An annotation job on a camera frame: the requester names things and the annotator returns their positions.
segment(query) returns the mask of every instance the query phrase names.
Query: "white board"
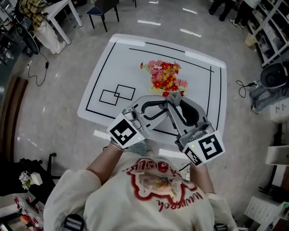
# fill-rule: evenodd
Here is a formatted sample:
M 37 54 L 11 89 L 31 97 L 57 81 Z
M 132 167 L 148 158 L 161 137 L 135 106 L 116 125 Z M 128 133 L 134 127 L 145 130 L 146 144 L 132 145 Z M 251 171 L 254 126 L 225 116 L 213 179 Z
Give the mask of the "white board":
M 177 62 L 177 78 L 187 80 L 185 95 L 203 107 L 221 136 L 227 100 L 224 62 L 192 49 L 145 37 L 115 34 L 100 57 L 81 100 L 78 116 L 104 126 L 139 97 L 150 95 L 150 74 L 140 64 L 150 60 Z M 152 131 L 151 139 L 173 144 L 177 131 L 169 118 Z

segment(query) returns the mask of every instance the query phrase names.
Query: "white cabinet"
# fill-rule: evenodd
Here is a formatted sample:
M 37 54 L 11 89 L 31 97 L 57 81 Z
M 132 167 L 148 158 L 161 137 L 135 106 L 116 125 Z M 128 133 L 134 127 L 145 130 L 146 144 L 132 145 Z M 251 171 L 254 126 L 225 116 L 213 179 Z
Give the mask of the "white cabinet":
M 276 123 L 289 119 L 289 98 L 270 105 L 270 119 Z
M 244 214 L 259 224 L 266 222 L 280 203 L 253 196 Z
M 266 164 L 289 166 L 289 146 L 268 147 Z

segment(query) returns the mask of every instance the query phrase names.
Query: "gray tile floor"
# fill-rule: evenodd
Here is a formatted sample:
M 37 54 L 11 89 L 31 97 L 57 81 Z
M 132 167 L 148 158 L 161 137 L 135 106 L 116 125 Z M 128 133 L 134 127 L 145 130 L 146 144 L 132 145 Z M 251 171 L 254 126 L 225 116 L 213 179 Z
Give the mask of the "gray tile floor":
M 105 15 L 108 33 L 105 33 L 98 16 L 93 16 L 93 30 L 86 15 L 92 8 L 88 2 L 77 9 L 83 15 L 84 26 L 75 29 L 68 23 L 64 26 L 71 45 L 59 55 L 42 49 L 50 65 L 41 87 L 36 86 L 35 79 L 30 79 L 27 86 L 16 128 L 15 160 L 24 157 L 45 161 L 49 153 L 56 152 L 57 170 L 77 170 L 85 168 L 101 152 L 107 141 L 93 136 L 93 132 L 105 131 L 105 128 L 79 118 L 77 109 L 97 61 L 115 33 L 164 40 L 223 60 L 227 64 L 228 82 L 250 83 L 259 79 L 260 59 L 244 43 L 247 30 L 235 28 L 228 21 L 236 12 L 231 11 L 226 21 L 220 22 L 218 16 L 223 8 L 220 7 L 216 15 L 209 15 L 209 0 L 158 0 L 158 4 L 137 0 L 137 4 L 135 8 L 131 0 L 121 0 L 118 5 L 120 22 L 114 10 L 108 12 Z M 138 23 L 138 20 L 161 23 L 161 26 Z M 181 28 L 202 37 L 180 32 Z M 14 72 L 19 72 L 19 66 L 16 65 Z M 30 74 L 37 74 L 38 82 L 44 76 L 44 66 L 42 56 L 33 58 Z M 274 128 L 268 112 L 256 115 L 250 110 L 250 104 L 248 96 L 243 99 L 238 95 L 236 84 L 228 83 L 223 136 L 227 152 L 209 164 L 216 192 L 227 199 L 237 219 L 257 187 L 267 181 L 271 170 L 265 164 L 265 157 Z M 150 144 L 153 150 L 163 147 L 176 151 L 175 147 Z

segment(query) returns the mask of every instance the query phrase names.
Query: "trash bin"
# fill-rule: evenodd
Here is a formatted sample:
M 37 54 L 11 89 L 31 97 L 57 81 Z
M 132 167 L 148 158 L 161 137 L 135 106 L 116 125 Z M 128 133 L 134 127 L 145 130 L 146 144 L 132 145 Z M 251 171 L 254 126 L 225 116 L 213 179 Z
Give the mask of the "trash bin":
M 245 43 L 247 46 L 253 46 L 257 42 L 257 39 L 250 33 L 248 33 Z

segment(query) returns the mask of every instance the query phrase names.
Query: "wrist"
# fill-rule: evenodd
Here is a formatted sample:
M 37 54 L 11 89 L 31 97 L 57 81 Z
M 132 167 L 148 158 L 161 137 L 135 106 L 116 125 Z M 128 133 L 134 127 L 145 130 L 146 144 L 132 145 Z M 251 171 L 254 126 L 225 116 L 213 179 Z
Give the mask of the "wrist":
M 112 137 L 110 138 L 110 145 L 113 146 L 114 148 L 124 152 L 124 148 L 122 148 Z
M 208 168 L 207 168 L 206 164 L 204 164 L 200 167 L 196 167 L 194 164 L 191 163 L 190 170 L 194 171 L 194 172 L 206 172 L 206 171 L 208 171 Z

